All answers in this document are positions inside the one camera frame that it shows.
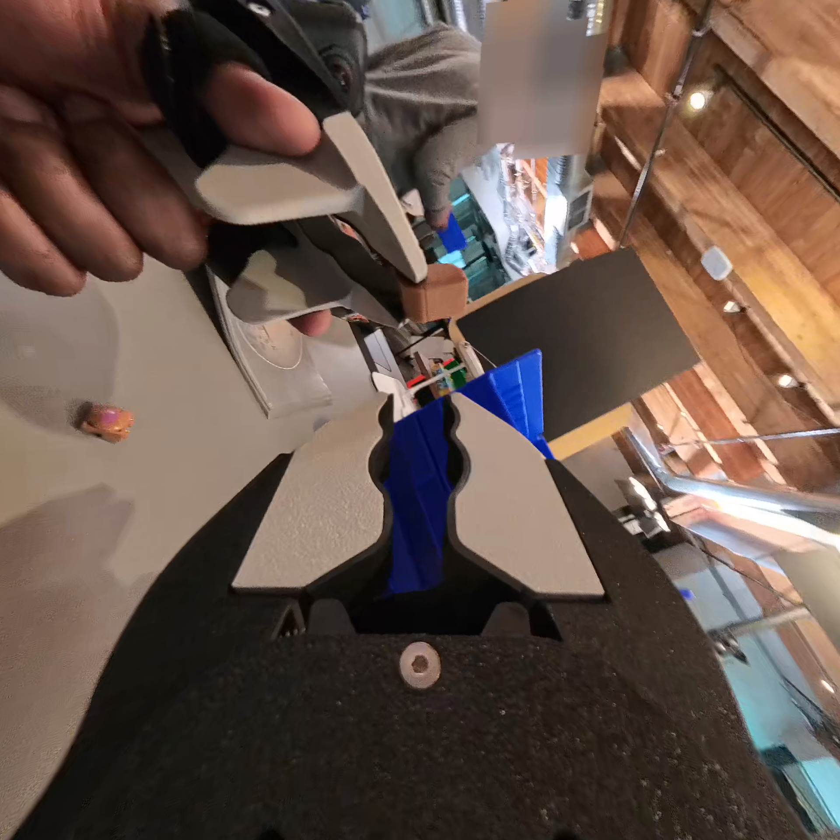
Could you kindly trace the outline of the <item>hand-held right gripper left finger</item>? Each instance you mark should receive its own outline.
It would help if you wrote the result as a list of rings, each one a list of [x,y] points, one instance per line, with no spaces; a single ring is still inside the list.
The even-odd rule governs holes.
[[[376,394],[300,446],[233,590],[356,600],[382,587],[393,525],[384,488],[392,432],[392,396]]]

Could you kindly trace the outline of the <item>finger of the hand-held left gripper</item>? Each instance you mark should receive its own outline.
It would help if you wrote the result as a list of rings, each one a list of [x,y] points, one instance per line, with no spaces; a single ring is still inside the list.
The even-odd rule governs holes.
[[[406,280],[426,279],[424,252],[391,180],[349,112],[327,118],[315,150],[296,157],[229,145],[202,169],[169,129],[143,129],[140,139],[191,204],[219,222],[253,226],[340,217]]]
[[[224,224],[229,311],[263,325],[315,312],[395,328],[405,321],[400,277],[331,217]]]

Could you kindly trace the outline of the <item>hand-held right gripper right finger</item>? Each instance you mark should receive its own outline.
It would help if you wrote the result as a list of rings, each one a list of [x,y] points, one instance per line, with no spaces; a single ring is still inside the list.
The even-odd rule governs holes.
[[[466,395],[449,399],[463,470],[448,501],[454,549],[513,590],[600,601],[605,590],[534,444]]]

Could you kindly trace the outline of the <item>small orange brick assembly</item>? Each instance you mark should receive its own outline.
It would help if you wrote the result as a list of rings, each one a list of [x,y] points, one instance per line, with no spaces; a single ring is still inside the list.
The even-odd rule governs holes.
[[[436,263],[419,283],[399,280],[405,319],[418,323],[456,319],[468,306],[469,280],[459,267]]]

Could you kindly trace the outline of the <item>grey desk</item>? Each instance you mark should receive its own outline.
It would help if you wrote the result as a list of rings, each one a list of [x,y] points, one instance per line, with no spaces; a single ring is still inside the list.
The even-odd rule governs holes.
[[[35,806],[155,577],[269,462],[373,394],[351,325],[307,341],[331,405],[268,419],[176,270],[74,297],[1,281],[2,838]],[[111,444],[83,403],[135,419]]]

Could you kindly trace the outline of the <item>person's left hand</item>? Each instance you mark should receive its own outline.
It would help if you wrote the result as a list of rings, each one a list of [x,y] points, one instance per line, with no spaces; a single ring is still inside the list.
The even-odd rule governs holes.
[[[206,257],[209,217],[140,140],[162,122],[141,73],[151,18],[181,2],[1,2],[1,269],[70,297]]]

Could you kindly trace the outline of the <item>person's brown jacket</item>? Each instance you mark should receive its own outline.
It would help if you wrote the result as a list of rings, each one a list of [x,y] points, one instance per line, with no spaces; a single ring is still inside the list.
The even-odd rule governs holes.
[[[436,24],[369,57],[362,124],[396,194],[416,190],[435,229],[448,224],[452,181],[491,148],[479,139],[480,50]]]

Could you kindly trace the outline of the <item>black board with wooden edge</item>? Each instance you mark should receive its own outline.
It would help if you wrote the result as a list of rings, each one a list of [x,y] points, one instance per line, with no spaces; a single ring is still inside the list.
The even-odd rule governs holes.
[[[631,248],[507,283],[450,327],[501,367],[542,354],[547,444],[692,369],[698,351]]]

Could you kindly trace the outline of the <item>small brown brick piece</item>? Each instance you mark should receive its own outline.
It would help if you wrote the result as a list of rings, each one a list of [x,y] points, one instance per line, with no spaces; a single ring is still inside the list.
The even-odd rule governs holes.
[[[100,402],[81,404],[73,417],[75,428],[80,432],[111,444],[128,438],[135,419],[130,411]]]

